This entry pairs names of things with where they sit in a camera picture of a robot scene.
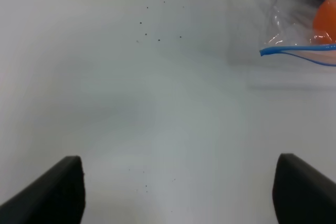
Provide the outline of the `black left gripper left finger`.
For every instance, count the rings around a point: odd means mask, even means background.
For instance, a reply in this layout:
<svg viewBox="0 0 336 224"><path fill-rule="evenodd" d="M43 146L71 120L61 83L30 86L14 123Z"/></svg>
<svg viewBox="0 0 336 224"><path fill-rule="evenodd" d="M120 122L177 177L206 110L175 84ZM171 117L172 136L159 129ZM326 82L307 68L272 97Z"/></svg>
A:
<svg viewBox="0 0 336 224"><path fill-rule="evenodd" d="M79 156L64 157L1 205L1 223L81 223L84 175Z"/></svg>

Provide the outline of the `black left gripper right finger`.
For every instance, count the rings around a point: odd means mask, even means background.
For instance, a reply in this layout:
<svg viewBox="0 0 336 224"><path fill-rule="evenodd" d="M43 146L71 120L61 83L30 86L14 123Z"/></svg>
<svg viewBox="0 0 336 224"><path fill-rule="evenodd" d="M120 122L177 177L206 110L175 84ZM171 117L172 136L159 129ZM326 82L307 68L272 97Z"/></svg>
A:
<svg viewBox="0 0 336 224"><path fill-rule="evenodd" d="M335 182L294 154L278 158L272 200L279 223L335 223Z"/></svg>

